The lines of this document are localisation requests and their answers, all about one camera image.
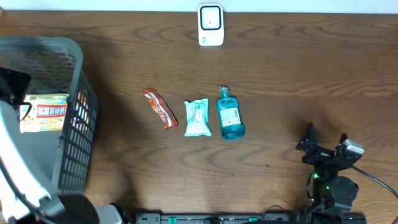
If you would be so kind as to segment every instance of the perforated basket side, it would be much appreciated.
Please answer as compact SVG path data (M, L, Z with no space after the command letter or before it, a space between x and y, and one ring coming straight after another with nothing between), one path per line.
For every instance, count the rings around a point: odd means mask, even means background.
M83 71L76 90L63 127L68 130L58 183L63 194L81 194L85 189L98 112L98 99Z

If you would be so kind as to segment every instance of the white device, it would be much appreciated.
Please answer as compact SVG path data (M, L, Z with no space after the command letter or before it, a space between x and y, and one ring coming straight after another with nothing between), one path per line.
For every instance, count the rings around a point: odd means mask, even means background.
M198 8L198 33L201 46L218 46L224 42L223 8L219 4L202 4Z

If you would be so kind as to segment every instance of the white label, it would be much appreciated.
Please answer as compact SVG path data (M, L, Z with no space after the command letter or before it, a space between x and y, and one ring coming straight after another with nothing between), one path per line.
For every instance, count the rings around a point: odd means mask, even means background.
M223 109L220 111L221 123L223 126L229 126L234 124L241 124L241 118L239 118L239 112L237 108Z

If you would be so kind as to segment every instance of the mouthwash bottle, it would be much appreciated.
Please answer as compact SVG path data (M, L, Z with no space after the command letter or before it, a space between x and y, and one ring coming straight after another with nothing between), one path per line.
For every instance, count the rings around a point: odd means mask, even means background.
M217 112L220 117L221 135L223 139L237 139L244 136L245 130L239 114L239 104L231 97L227 86L218 87L220 99L217 101Z

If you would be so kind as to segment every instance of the basket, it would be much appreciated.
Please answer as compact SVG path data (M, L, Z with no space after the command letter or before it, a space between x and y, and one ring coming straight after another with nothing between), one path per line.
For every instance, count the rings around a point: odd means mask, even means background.
M0 67L32 76L29 94L68 93L62 131L23 133L32 156L62 194L82 194L90 164L98 99L79 45L64 37L0 37Z

